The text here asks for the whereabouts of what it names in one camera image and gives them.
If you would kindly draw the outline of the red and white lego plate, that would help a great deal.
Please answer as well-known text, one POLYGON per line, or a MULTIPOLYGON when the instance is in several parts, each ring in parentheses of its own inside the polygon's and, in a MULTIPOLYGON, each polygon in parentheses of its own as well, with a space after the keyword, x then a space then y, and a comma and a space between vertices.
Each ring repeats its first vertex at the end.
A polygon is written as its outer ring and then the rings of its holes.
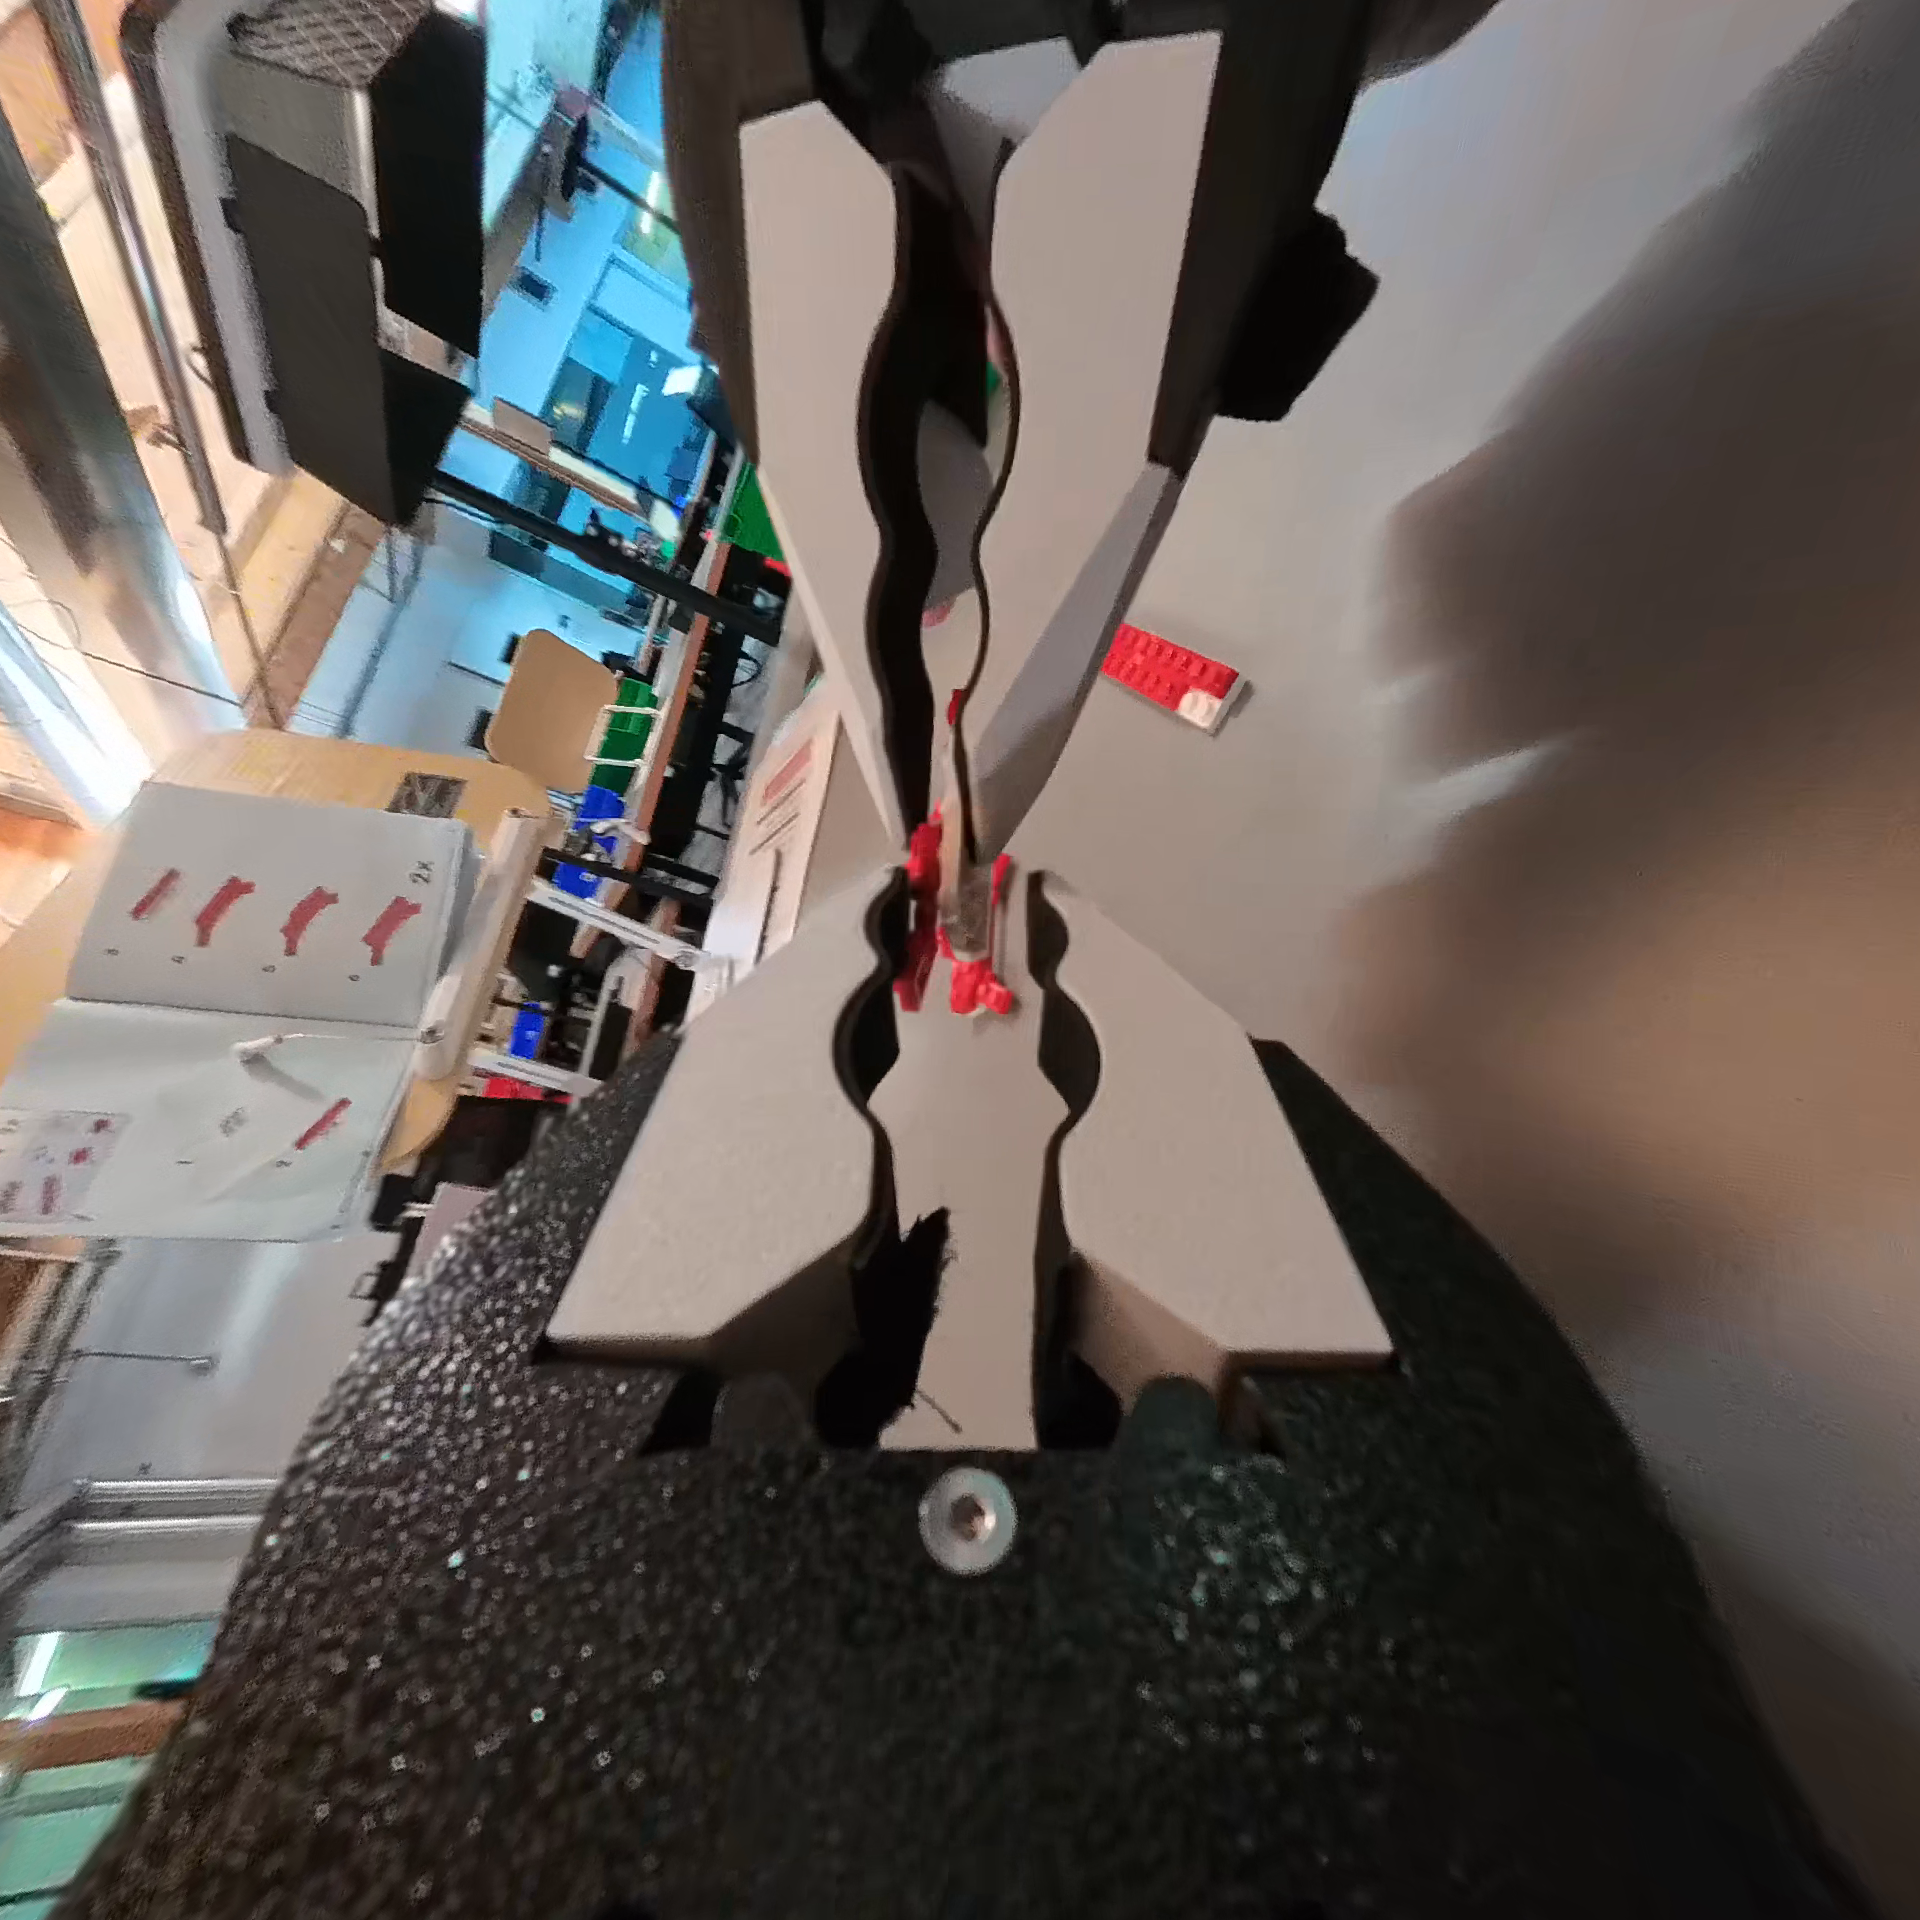
POLYGON ((1117 624, 1101 677, 1206 735, 1221 732, 1249 691, 1237 668, 1131 622, 1117 624))

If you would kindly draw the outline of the black desk frame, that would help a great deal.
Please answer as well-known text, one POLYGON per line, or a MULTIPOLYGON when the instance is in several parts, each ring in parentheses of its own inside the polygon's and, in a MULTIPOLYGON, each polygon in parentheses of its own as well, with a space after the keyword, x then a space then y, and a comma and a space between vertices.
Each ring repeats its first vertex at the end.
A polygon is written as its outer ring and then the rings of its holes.
POLYGON ((449 471, 434 471, 426 493, 444 505, 478 517, 498 531, 509 531, 517 536, 539 544, 541 548, 556 548, 572 555, 594 572, 643 587, 666 606, 686 607, 693 615, 709 617, 715 624, 729 627, 735 632, 769 644, 781 640, 779 617, 758 613, 745 603, 700 587, 668 566, 639 559, 638 551, 614 534, 573 532, 557 521, 529 512, 449 471))

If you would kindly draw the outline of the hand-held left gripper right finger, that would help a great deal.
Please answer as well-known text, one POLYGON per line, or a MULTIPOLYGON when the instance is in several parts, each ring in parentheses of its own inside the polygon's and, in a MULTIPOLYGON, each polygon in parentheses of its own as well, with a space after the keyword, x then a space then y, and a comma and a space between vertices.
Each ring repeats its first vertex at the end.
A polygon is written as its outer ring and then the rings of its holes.
POLYGON ((1395 1356, 1252 1037, 1060 876, 1030 928, 1055 1059, 1086 1089, 1055 1159, 1067 1349, 1131 1411, 1161 1383, 1221 1406, 1249 1374, 1395 1356))

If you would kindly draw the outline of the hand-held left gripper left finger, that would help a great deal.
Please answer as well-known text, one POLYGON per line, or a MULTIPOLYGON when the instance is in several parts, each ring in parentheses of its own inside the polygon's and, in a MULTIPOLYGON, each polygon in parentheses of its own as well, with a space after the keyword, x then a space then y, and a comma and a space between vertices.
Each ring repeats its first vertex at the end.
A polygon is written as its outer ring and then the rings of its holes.
POLYGON ((905 870, 875 868, 691 1020, 546 1349, 818 1399, 860 1340, 854 1271, 899 1227, 873 1097, 907 931, 905 870))

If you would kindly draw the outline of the green board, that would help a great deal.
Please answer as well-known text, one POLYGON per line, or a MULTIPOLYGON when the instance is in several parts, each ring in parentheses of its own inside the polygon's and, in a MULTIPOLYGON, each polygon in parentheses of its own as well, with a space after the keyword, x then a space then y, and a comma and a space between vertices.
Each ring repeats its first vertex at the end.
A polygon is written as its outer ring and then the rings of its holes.
POLYGON ((711 536, 726 551, 711 587, 735 603, 765 601, 781 607, 790 593, 790 569, 761 493, 753 462, 735 455, 726 489, 713 512, 711 536))

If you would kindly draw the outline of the white paper with red label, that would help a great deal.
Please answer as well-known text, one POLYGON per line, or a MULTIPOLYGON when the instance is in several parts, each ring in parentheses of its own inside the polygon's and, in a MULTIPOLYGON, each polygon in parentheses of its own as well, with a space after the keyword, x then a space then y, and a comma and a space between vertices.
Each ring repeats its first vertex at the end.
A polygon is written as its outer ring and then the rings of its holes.
POLYGON ((799 923, 838 729, 831 693, 817 685, 775 725, 753 764, 705 935, 705 950, 726 980, 754 972, 799 923))

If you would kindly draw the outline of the red lego assembly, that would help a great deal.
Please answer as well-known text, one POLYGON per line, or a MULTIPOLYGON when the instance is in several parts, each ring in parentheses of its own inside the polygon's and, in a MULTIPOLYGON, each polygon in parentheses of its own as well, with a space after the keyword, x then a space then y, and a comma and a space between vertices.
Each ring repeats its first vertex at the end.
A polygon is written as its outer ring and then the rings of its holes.
POLYGON ((1017 867, 1007 853, 987 854, 981 839, 966 705, 969 688, 956 688, 943 715, 943 787, 905 840, 907 926, 893 993, 901 1013, 918 1013, 937 963, 946 963, 951 1014, 1003 1020, 1017 1011, 1001 972, 1017 867))

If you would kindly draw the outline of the blue storage bin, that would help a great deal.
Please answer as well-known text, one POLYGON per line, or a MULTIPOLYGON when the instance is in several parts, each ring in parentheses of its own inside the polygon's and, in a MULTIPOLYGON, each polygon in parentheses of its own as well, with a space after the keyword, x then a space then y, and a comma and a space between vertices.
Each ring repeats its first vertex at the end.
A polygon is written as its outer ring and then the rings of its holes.
POLYGON ((586 854, 586 863, 563 857, 550 872, 557 892, 589 897, 610 872, 621 872, 621 832, 617 829, 621 808, 619 790, 588 783, 557 845, 557 853, 586 854))

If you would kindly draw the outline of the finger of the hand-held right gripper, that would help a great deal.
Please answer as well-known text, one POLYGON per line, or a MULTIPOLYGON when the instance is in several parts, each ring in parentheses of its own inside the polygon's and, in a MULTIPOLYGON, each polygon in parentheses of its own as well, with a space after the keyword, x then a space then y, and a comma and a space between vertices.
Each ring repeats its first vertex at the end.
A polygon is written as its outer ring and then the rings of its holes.
POLYGON ((1055 771, 1182 492, 1150 440, 1221 31, 1119 38, 1003 163, 993 295, 1012 445, 982 523, 982 656, 959 710, 974 863, 1055 771))
POLYGON ((927 169, 875 158, 827 102, 750 121, 739 172, 758 487, 901 845, 931 808, 921 429, 962 345, 962 239, 927 169))

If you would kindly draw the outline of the open lego instruction booklet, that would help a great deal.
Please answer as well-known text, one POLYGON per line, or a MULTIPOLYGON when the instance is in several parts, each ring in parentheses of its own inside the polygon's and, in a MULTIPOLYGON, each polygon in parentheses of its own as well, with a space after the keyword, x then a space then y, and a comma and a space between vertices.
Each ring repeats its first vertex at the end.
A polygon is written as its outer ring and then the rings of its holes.
POLYGON ((482 854, 465 823, 148 783, 4 1077, 7 1239, 353 1229, 482 854))

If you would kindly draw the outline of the black hanging box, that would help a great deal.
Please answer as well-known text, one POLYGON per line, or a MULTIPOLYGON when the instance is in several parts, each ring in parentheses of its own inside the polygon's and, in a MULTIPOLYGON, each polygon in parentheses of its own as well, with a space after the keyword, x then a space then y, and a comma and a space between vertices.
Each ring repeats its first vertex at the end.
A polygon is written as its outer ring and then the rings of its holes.
POLYGON ((465 5, 279 1, 215 67, 229 225, 257 291, 299 281, 476 356, 484 317, 487 41, 465 5))
POLYGON ((227 150, 282 440, 359 512, 410 523, 467 385, 380 340, 373 233, 353 192, 237 134, 227 150))

